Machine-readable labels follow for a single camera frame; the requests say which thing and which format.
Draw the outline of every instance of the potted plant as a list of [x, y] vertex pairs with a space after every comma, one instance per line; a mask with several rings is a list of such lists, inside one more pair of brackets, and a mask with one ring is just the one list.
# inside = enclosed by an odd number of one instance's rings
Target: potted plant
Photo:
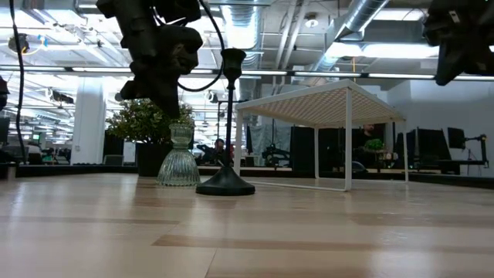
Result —
[[170, 124], [194, 125], [192, 108], [180, 107], [180, 117], [171, 119], [148, 99], [121, 103], [123, 110], [107, 119], [108, 132], [126, 141], [136, 142], [139, 175], [156, 177], [161, 163], [172, 149]]

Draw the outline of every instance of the ceiling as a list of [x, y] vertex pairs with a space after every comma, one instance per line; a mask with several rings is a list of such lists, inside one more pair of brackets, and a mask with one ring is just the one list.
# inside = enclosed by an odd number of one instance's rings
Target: ceiling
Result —
[[[211, 0], [211, 10], [216, 22], [225, 39], [231, 39], [228, 34], [228, 23], [224, 15], [224, 6], [220, 8], [215, 3], [228, 3], [231, 0]], [[30, 50], [28, 55], [24, 56], [24, 64], [27, 66], [104, 66], [104, 67], [128, 67], [131, 58], [126, 49], [120, 46], [122, 35], [118, 27], [117, 21], [113, 19], [105, 19], [94, 4], [96, 1], [80, 1], [79, 8], [68, 6], [45, 7], [43, 12], [36, 10], [17, 10], [16, 23], [20, 33], [28, 35]], [[237, 0], [241, 4], [250, 2]], [[415, 38], [416, 34], [411, 34], [411, 28], [400, 30], [401, 26], [405, 28], [409, 25], [420, 25], [427, 11], [427, 5], [430, 1], [401, 1], [394, 0], [387, 4], [373, 22], [366, 28], [366, 33], [363, 42], [340, 42], [344, 46], [345, 51], [341, 54], [332, 70], [345, 72], [372, 72], [372, 73], [433, 73], [435, 71], [437, 59], [434, 55], [421, 59], [404, 58], [407, 51], [397, 50], [393, 55], [393, 51], [388, 50], [382, 54], [374, 51], [374, 54], [366, 54], [365, 51], [357, 53], [355, 57], [348, 55], [347, 45], [356, 44], [360, 48], [371, 44], [387, 44], [397, 43], [402, 41], [402, 38], [396, 39], [397, 36], [403, 36], [403, 42], [410, 44], [424, 45], [421, 37]], [[279, 51], [280, 41], [283, 39], [283, 26], [289, 24], [292, 28], [289, 34], [296, 32], [296, 23], [300, 16], [306, 18], [307, 14], [313, 13], [317, 20], [317, 26], [307, 27], [305, 22], [307, 19], [301, 20], [302, 24], [299, 28], [298, 36], [294, 41], [293, 51], [288, 49], [283, 53], [284, 56], [289, 54], [286, 67], [292, 69], [294, 66], [303, 67], [310, 70], [314, 63], [317, 63], [328, 49], [328, 41], [326, 33], [330, 29], [330, 23], [340, 16], [347, 13], [350, 1], [306, 1], [305, 11], [301, 15], [302, 1], [299, 0], [295, 8], [295, 14], [292, 22], [287, 22], [287, 14], [290, 10], [289, 6], [292, 1], [288, 0], [259, 0], [260, 6], [256, 6], [259, 10], [259, 27], [255, 32], [258, 39], [257, 46], [254, 49], [248, 49], [249, 55], [259, 57], [259, 63], [256, 67], [259, 69], [273, 70], [276, 69], [276, 56]], [[0, 1], [0, 64], [16, 65], [18, 63], [16, 53], [8, 47], [8, 41], [12, 38], [12, 21], [7, 8], [7, 1]], [[197, 29], [201, 34], [204, 45], [198, 52], [200, 69], [217, 69], [222, 62], [221, 48], [218, 36], [207, 17], [188, 24], [188, 27]], [[238, 39], [242, 39], [245, 34], [242, 33]], [[15, 109], [17, 103], [17, 94], [19, 90], [19, 73], [0, 71], [0, 74], [5, 80], [8, 80], [8, 88], [11, 92], [9, 97], [9, 109], [5, 115], [13, 115], [9, 112]], [[39, 130], [37, 126], [45, 126], [48, 124], [56, 131], [57, 127], [61, 127], [67, 133], [65, 139], [52, 136], [52, 140], [59, 143], [69, 142], [71, 131], [73, 128], [73, 114], [75, 106], [72, 104], [58, 103], [50, 100], [49, 93], [51, 90], [63, 93], [68, 97], [72, 97], [76, 101], [77, 86], [79, 78], [82, 74], [39, 74], [27, 73], [25, 75], [25, 99], [24, 105], [28, 109], [24, 109], [25, 122], [27, 128]], [[114, 100], [114, 96], [119, 92], [121, 87], [130, 76], [108, 76], [105, 77], [105, 92], [108, 93], [108, 116], [114, 111], [119, 110], [118, 102]], [[210, 82], [209, 78], [194, 78], [184, 76], [181, 78], [181, 83], [188, 87], [200, 87]], [[271, 83], [271, 79], [254, 79], [252, 82]], [[289, 85], [291, 80], [285, 80], [285, 84]], [[388, 90], [400, 82], [399, 80], [358, 80], [363, 85], [379, 85], [383, 90]], [[247, 83], [238, 83], [235, 98], [241, 98], [240, 93], [245, 90]], [[200, 131], [196, 133], [196, 137], [204, 138], [204, 140], [212, 140], [216, 138], [216, 119], [218, 104], [210, 103], [206, 95], [208, 93], [216, 93], [219, 100], [225, 99], [226, 81], [219, 80], [213, 87], [206, 92], [189, 93], [179, 90], [179, 97], [184, 103], [191, 105], [196, 113], [196, 125], [200, 127]], [[252, 94], [251, 98], [260, 97]], [[220, 124], [220, 137], [225, 136], [224, 124]]]

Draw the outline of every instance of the green plant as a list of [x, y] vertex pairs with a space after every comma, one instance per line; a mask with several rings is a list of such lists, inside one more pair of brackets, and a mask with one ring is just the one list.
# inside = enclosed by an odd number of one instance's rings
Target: green plant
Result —
[[128, 100], [121, 103], [123, 110], [115, 113], [107, 123], [110, 134], [127, 141], [146, 144], [170, 144], [170, 124], [194, 126], [192, 108], [180, 107], [180, 117], [171, 119], [165, 112], [148, 99]]
[[384, 143], [381, 139], [369, 140], [365, 143], [365, 148], [372, 151], [380, 151], [384, 148]]

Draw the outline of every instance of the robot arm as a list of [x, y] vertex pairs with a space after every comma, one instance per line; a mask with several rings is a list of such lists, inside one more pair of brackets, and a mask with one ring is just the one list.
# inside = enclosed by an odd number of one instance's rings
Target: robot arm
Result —
[[179, 19], [181, 25], [201, 18], [197, 0], [98, 0], [98, 9], [116, 17], [129, 49], [133, 81], [125, 84], [124, 100], [150, 98], [171, 117], [179, 116], [178, 78], [198, 65], [201, 35], [192, 28], [160, 24]]

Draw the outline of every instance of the black planter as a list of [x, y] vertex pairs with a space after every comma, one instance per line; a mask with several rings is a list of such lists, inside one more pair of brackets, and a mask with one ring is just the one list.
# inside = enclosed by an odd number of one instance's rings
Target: black planter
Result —
[[172, 150], [171, 145], [137, 144], [137, 172], [140, 177], [157, 177], [161, 164]]

